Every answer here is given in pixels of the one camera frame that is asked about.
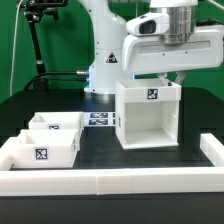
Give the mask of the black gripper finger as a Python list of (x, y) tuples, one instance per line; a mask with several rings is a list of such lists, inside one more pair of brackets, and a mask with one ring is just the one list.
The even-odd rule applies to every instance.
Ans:
[(167, 73), (159, 73), (158, 78), (165, 86), (169, 86), (169, 80), (167, 79)]
[(175, 82), (177, 84), (181, 85), (183, 83), (185, 77), (186, 77), (186, 72), (185, 71), (178, 71)]

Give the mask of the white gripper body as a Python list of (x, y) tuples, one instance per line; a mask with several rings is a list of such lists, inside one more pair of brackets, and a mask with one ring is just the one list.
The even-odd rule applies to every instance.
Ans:
[(182, 44), (166, 44), (159, 36), (128, 35), (122, 69), (131, 75), (219, 67), (224, 61), (224, 26), (197, 27)]

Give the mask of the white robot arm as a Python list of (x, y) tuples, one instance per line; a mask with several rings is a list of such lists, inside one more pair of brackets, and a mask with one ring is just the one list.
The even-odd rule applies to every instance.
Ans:
[[(88, 12), (95, 58), (85, 92), (110, 96), (135, 75), (213, 68), (224, 61), (224, 26), (196, 24), (198, 0), (78, 0)], [(110, 2), (147, 2), (150, 11), (125, 21)]]

